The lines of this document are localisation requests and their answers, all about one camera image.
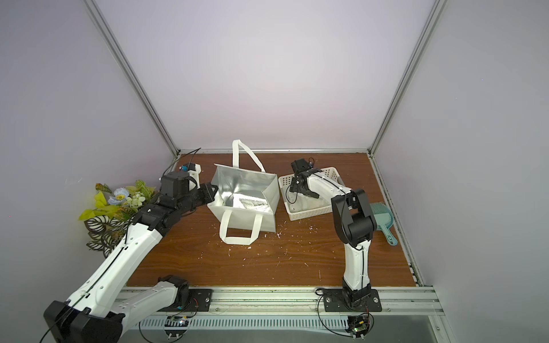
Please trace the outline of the white insulated delivery bag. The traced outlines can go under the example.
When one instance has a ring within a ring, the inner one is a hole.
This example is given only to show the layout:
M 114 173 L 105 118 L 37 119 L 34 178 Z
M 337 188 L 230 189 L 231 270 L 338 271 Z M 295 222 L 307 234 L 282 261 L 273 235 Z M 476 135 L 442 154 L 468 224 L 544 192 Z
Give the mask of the white insulated delivery bag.
M 229 245 L 250 246 L 261 233 L 275 233 L 280 201 L 277 174 L 270 174 L 243 142 L 232 142 L 232 166 L 217 165 L 212 185 L 214 201 L 207 207 L 220 221 L 220 239 Z

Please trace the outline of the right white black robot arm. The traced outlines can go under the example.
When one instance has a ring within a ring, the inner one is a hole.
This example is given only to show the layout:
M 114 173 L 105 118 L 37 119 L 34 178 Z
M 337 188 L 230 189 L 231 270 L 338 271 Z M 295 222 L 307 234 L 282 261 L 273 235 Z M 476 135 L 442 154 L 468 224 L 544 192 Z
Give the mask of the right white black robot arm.
M 305 159 L 291 163 L 294 172 L 290 191 L 305 197 L 329 200 L 335 232 L 345 248 L 343 297 L 357 306 L 371 294 L 368 255 L 377 222 L 367 194 L 351 189 L 324 175 Z

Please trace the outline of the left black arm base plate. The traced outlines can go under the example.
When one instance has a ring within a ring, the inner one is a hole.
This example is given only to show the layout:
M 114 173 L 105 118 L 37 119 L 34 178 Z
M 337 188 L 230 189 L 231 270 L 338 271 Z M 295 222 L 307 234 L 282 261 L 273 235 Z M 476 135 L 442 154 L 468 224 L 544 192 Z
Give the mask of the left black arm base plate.
M 208 312 L 212 301 L 211 289 L 189 289 L 185 296 L 178 297 L 173 304 L 160 312 Z

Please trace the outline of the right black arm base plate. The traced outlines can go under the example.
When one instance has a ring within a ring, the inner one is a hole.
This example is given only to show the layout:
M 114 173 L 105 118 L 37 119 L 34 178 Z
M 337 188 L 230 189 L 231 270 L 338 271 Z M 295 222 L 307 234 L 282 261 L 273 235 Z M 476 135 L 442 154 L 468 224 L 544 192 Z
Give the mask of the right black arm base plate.
M 342 288 L 323 290 L 320 301 L 326 312 L 381 312 L 383 306 L 376 289 L 365 292 L 348 292 Z

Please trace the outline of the white perforated plastic basket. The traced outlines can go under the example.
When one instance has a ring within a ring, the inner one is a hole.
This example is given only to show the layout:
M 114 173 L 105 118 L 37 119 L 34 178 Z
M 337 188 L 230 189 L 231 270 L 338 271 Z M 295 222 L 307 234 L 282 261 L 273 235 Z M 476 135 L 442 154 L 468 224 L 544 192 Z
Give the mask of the white perforated plastic basket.
M 314 173 L 313 176 L 307 178 L 307 182 L 313 182 L 313 191 L 319 194 L 318 198 L 291 192 L 290 185 L 293 178 L 293 174 L 278 178 L 283 202 L 290 221 L 331 213 L 331 199 L 350 191 L 350 188 L 343 184 L 339 172 L 334 167 L 322 168 L 321 172 Z

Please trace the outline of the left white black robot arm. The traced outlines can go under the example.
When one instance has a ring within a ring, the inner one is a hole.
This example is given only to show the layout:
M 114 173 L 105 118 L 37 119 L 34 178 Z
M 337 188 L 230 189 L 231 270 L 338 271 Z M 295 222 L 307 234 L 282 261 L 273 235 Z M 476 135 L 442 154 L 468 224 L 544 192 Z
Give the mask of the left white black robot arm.
M 188 307 L 187 280 L 161 278 L 154 287 L 117 303 L 129 278 L 150 251 L 181 218 L 214 201 L 218 186 L 199 184 L 187 171 L 161 178 L 161 188 L 134 215 L 127 233 L 96 272 L 67 300 L 44 311 L 48 333 L 56 342 L 118 342 L 132 327 L 155 312 Z

